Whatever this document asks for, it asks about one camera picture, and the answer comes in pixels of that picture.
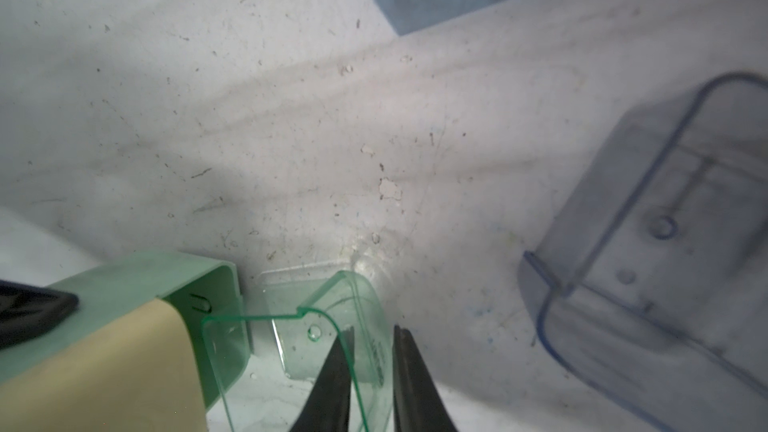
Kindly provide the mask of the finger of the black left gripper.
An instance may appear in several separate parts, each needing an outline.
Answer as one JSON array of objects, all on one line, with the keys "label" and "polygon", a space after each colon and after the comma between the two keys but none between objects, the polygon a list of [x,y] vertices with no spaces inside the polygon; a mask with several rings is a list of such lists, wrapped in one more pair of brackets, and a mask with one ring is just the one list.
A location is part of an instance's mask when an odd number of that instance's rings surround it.
[{"label": "finger of the black left gripper", "polygon": [[37,338],[57,327],[78,307],[70,292],[1,281],[1,348]]}]

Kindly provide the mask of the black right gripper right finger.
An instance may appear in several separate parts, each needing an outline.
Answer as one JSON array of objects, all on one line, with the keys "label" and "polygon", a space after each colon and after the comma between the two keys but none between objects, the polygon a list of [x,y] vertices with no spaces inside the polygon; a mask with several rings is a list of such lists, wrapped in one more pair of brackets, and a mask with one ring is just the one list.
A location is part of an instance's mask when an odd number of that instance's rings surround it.
[{"label": "black right gripper right finger", "polygon": [[394,326],[393,360],[395,430],[456,432],[412,333],[399,325]]}]

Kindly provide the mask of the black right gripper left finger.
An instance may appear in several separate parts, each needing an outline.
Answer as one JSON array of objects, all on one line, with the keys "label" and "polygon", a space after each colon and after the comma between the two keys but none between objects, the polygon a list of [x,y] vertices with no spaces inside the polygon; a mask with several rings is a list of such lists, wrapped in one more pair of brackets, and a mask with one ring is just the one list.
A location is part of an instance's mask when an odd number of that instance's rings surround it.
[{"label": "black right gripper left finger", "polygon": [[331,346],[317,380],[291,432],[349,430],[352,374],[345,352],[355,351],[352,327],[340,332]]}]

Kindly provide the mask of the clear mint sharpener tray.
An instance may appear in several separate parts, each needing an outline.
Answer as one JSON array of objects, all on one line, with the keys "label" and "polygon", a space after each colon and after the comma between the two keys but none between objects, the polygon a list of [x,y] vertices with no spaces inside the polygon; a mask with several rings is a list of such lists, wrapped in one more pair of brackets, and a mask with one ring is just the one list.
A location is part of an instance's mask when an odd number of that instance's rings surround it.
[{"label": "clear mint sharpener tray", "polygon": [[348,431],[385,431],[392,410],[391,326],[376,291],[356,272],[266,274],[256,291],[202,322],[232,431],[290,431],[337,335],[355,351]]}]

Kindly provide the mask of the mint green pencil sharpener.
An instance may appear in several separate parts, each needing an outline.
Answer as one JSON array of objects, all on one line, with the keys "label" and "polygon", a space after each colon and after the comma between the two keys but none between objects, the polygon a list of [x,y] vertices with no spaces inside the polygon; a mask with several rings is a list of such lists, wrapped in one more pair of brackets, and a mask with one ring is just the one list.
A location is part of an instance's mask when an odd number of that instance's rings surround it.
[{"label": "mint green pencil sharpener", "polygon": [[1,353],[5,431],[203,431],[207,411],[250,355],[235,324],[236,266],[181,252],[139,252],[55,284],[77,309]]}]

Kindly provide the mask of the clear grey sharpener tray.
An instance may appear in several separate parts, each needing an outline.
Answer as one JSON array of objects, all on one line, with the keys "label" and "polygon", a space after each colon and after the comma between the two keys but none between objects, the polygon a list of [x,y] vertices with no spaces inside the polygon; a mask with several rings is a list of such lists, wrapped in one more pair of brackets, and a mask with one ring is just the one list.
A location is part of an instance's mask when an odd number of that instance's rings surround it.
[{"label": "clear grey sharpener tray", "polygon": [[518,284],[570,374],[663,431],[767,427],[767,80],[628,111]]}]

